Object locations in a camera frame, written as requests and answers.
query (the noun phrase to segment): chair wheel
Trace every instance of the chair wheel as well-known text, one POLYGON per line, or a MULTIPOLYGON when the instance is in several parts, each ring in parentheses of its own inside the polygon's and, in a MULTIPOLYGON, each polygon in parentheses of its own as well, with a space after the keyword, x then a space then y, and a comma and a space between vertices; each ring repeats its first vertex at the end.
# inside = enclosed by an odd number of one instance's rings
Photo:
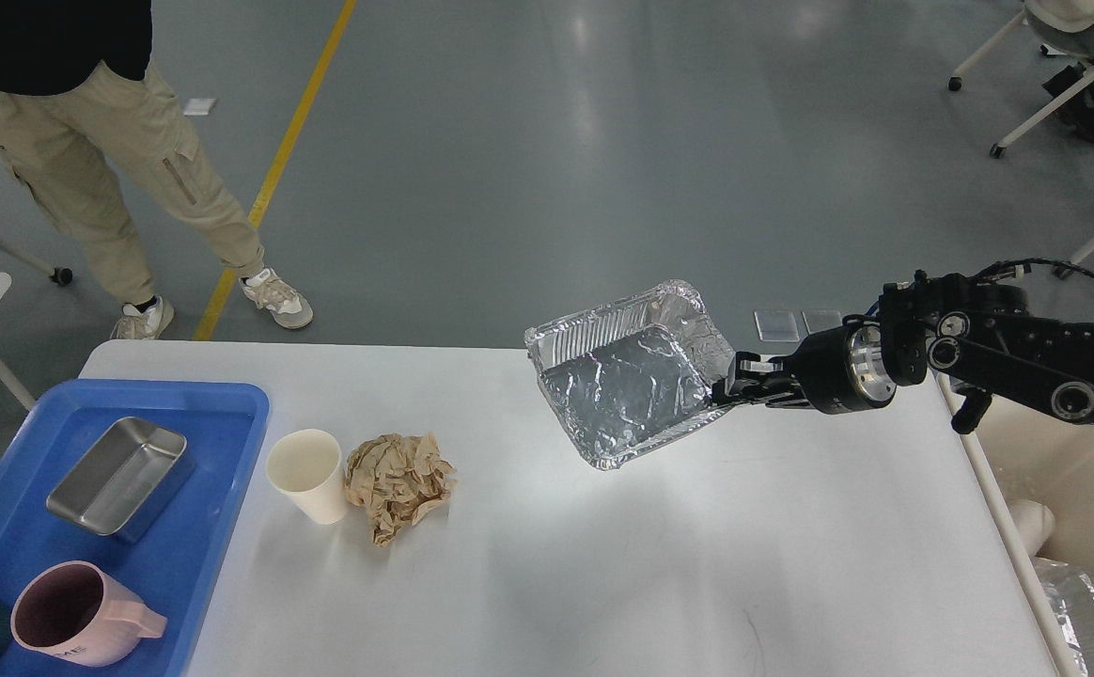
POLYGON ((66 287, 70 284, 73 276, 70 275, 69 267, 57 267, 54 269, 54 275, 50 276, 50 282, 57 284, 58 287, 66 287))

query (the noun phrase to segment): white sneaker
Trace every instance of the white sneaker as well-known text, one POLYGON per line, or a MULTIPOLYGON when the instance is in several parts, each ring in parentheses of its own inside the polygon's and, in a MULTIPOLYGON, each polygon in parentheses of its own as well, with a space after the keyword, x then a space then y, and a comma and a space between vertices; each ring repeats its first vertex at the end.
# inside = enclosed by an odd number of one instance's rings
POLYGON ((280 279, 276 271, 265 267, 255 278, 238 283, 243 294, 255 301, 258 310, 271 313, 271 319, 284 329, 301 329, 314 320, 314 308, 301 292, 280 279))
POLYGON ((142 339, 143 341, 159 339, 159 335, 163 332, 163 329, 167 329, 167 325, 175 317, 175 308, 172 307, 167 299, 162 296, 156 296, 156 299, 159 299, 156 303, 147 308, 147 312, 140 312, 131 304, 123 305, 121 319, 118 319, 117 326, 113 327, 112 337, 114 339, 142 339))

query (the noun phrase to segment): beige pants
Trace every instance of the beige pants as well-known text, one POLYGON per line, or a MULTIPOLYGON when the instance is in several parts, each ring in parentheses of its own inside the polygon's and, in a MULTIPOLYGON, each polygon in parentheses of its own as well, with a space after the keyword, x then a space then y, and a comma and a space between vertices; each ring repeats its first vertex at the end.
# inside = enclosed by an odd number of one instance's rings
POLYGON ((195 227, 240 278, 264 268, 255 227, 153 66, 135 82, 101 63, 86 82, 56 96, 0 91, 0 155, 49 222, 83 245, 96 281, 121 303, 142 304, 155 289, 105 155, 195 227))

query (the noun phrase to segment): crumpled paper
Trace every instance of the crumpled paper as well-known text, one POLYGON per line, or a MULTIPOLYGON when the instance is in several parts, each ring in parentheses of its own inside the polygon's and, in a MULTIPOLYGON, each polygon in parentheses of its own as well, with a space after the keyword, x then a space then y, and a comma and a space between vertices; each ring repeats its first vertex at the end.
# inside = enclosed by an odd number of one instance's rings
POLYGON ((388 546, 401 527, 414 526, 444 504, 456 468, 439 455, 434 433, 422 437, 381 434, 346 459, 346 498, 368 511, 371 542, 388 546))

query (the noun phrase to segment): mug handle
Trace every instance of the mug handle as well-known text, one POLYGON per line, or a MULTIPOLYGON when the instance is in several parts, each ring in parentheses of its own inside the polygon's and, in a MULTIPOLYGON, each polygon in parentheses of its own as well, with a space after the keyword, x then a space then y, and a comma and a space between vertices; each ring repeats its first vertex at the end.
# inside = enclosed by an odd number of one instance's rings
POLYGON ((126 600, 110 600, 108 605, 108 620, 125 620, 133 622, 139 627, 139 638, 153 640, 162 638, 163 630, 167 629, 167 620, 152 612, 142 603, 126 603, 126 600))

